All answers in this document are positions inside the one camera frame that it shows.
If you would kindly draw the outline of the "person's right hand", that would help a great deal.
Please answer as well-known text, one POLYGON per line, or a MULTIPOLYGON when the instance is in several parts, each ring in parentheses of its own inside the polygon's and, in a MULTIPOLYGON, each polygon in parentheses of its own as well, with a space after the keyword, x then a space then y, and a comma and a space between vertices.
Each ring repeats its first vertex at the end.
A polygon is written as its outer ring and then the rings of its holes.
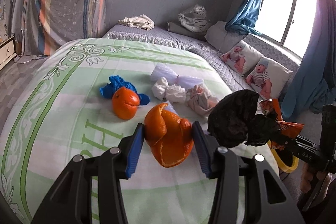
POLYGON ((322 181, 322 188, 321 194, 325 195, 327 192, 327 188, 329 187, 331 176, 325 172, 317 172, 314 168, 305 163, 302 168, 302 175, 301 175, 301 184, 300 190, 303 193, 307 193, 311 189, 311 183, 314 178, 317 178, 319 181, 322 181))

